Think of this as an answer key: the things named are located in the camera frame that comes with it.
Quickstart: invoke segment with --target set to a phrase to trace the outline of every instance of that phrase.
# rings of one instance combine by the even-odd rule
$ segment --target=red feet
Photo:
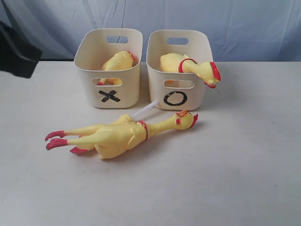
[[[80,153],[84,153],[84,152],[87,152],[89,151],[88,149],[80,149],[78,147],[74,147],[70,150],[71,153],[73,154],[80,154]]]
[[[60,138],[63,138],[64,136],[66,136],[64,130],[60,130],[60,131],[55,131],[55,132],[52,132],[52,133],[49,133],[46,137],[45,137],[45,141],[48,141],[49,138],[53,138],[53,137],[60,137]]]
[[[68,145],[67,140],[55,138],[55,139],[52,139],[52,140],[46,145],[46,149],[47,149],[47,150],[50,150],[50,149],[52,149],[52,148],[62,147],[62,146],[66,146],[66,145]]]

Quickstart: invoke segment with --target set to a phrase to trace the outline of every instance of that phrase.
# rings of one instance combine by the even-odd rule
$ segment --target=table surface
[[[301,63],[217,63],[195,127],[168,131],[108,161],[52,131],[110,123],[150,102],[96,109],[73,62],[41,62],[31,79],[0,74],[2,226],[299,226]],[[173,112],[141,116],[156,122]]]

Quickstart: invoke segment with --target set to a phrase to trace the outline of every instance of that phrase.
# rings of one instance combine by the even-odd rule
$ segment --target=white curtain
[[[4,0],[43,57],[74,58],[103,27],[205,33],[215,61],[300,61],[301,0]]]

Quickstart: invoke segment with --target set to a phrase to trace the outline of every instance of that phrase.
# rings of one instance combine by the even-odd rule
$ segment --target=black letter x
[[[99,91],[100,94],[104,95],[105,97],[102,99],[102,102],[106,102],[109,99],[112,99],[116,102],[119,102],[120,99],[118,97],[115,97],[114,95],[117,93],[114,90],[111,90],[109,93],[103,92],[102,90]]]

